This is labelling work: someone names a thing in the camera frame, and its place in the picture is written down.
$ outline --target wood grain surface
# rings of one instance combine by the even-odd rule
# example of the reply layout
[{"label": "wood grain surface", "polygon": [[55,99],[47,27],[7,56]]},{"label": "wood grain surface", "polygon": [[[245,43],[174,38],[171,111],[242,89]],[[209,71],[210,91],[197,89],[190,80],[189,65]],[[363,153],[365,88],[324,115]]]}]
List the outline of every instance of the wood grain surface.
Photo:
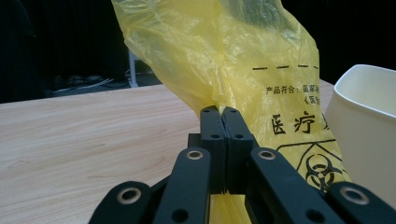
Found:
[{"label": "wood grain surface", "polygon": [[163,85],[0,105],[0,223],[87,223],[119,183],[169,175],[198,132]]}]

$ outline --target bolt hole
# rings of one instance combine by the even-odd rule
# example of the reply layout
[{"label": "bolt hole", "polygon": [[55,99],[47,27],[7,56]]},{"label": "bolt hole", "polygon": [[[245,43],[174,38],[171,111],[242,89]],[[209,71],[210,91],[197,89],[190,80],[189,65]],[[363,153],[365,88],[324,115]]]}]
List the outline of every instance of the bolt hole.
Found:
[{"label": "bolt hole", "polygon": [[276,157],[276,155],[273,152],[270,152],[270,151],[260,151],[259,152],[259,157],[261,157],[262,159],[270,161],[270,160],[273,160]]},{"label": "bolt hole", "polygon": [[367,195],[361,192],[358,189],[353,189],[349,187],[342,187],[340,189],[341,194],[346,198],[348,201],[360,205],[366,205],[370,202]]},{"label": "bolt hole", "polygon": [[189,151],[187,153],[187,158],[189,158],[190,160],[199,160],[204,156],[204,154],[200,151]]},{"label": "bolt hole", "polygon": [[123,200],[130,200],[135,196],[136,196],[135,190],[128,190],[128,191],[124,192],[121,197]]},{"label": "bolt hole", "polygon": [[185,222],[187,219],[189,219],[189,213],[184,209],[177,209],[173,212],[172,219],[175,222]]},{"label": "bolt hole", "polygon": [[140,196],[142,196],[142,191],[140,191],[140,189],[128,188],[120,191],[117,195],[117,200],[122,204],[131,204],[137,202]]},{"label": "bolt hole", "polygon": [[309,209],[306,211],[306,217],[315,223],[324,223],[326,218],[317,210]]}]

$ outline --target dark wall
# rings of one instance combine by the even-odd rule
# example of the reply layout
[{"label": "dark wall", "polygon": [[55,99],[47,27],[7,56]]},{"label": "dark wall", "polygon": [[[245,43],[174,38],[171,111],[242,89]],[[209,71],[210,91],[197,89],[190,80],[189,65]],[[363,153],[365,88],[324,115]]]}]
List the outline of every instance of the dark wall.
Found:
[{"label": "dark wall", "polygon": [[396,13],[388,0],[282,0],[317,42],[320,77],[335,83],[358,63],[396,70]]},{"label": "dark wall", "polygon": [[110,0],[0,0],[0,103],[45,97],[53,79],[125,79],[128,49]]},{"label": "dark wall", "polygon": [[0,103],[44,97],[35,33],[23,5],[0,0]]}]

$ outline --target medical waste bag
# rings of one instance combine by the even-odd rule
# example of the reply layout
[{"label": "medical waste bag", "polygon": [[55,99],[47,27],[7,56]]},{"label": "medical waste bag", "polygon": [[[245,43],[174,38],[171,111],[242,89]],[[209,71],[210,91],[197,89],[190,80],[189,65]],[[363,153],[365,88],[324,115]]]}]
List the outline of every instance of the medical waste bag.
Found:
[{"label": "medical waste bag", "polygon": [[[197,115],[234,107],[260,146],[282,153],[310,185],[349,180],[319,107],[315,41],[280,0],[112,2],[128,48]],[[212,200],[211,217],[227,197]]]}]

